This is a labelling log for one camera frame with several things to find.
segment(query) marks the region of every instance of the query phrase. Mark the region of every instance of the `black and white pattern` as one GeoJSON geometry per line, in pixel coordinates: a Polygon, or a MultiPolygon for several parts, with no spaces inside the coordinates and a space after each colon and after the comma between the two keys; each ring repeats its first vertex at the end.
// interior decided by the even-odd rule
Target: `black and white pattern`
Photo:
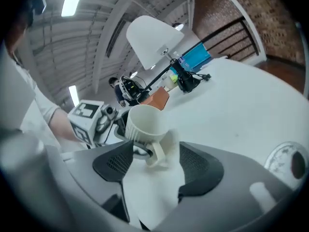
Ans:
{"type": "Polygon", "coordinates": [[[73,123],[71,123],[71,125],[78,139],[82,140],[86,144],[92,145],[88,132],[73,123]]]}
{"type": "Polygon", "coordinates": [[[81,103],[76,107],[73,114],[80,117],[93,118],[98,108],[98,105],[81,103]]]}

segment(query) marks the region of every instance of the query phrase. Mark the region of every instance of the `white table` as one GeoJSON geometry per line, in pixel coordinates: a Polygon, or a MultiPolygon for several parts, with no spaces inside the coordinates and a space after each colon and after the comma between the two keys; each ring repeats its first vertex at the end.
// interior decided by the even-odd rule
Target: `white table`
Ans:
{"type": "Polygon", "coordinates": [[[136,213],[149,229],[177,206],[178,188],[184,184],[178,141],[242,154],[262,165],[286,141],[309,150],[309,103],[297,90],[265,71],[228,59],[214,59],[200,73],[209,73],[211,80],[189,94],[171,90],[163,110],[176,137],[166,149],[169,168],[150,169],[134,159],[124,179],[129,214],[136,213]]]}

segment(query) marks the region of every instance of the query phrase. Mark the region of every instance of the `white lampshade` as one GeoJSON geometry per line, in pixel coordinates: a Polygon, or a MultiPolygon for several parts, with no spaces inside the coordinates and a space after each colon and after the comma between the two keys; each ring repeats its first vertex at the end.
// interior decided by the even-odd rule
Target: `white lampshade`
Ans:
{"type": "Polygon", "coordinates": [[[182,32],[147,15],[136,18],[126,31],[127,40],[146,70],[164,58],[161,53],[173,49],[183,37],[182,32]]]}

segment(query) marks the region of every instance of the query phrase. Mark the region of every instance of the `brown floor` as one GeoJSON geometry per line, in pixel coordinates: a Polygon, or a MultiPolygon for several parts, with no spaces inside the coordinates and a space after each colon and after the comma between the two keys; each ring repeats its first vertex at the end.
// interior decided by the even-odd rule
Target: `brown floor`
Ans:
{"type": "Polygon", "coordinates": [[[266,62],[258,64],[257,67],[275,75],[296,88],[299,92],[303,93],[305,85],[305,71],[276,60],[267,60],[266,62]]]}

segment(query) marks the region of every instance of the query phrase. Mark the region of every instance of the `ceiling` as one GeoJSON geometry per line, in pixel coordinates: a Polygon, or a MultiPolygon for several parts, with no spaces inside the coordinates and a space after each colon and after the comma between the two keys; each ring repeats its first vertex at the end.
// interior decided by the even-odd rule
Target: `ceiling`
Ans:
{"type": "Polygon", "coordinates": [[[64,0],[46,2],[27,38],[30,57],[57,104],[70,100],[71,85],[82,97],[96,93],[111,76],[141,68],[126,39],[126,29],[135,18],[151,15],[170,25],[181,22],[192,27],[188,0],[80,0],[71,17],[61,17],[64,0]]]}

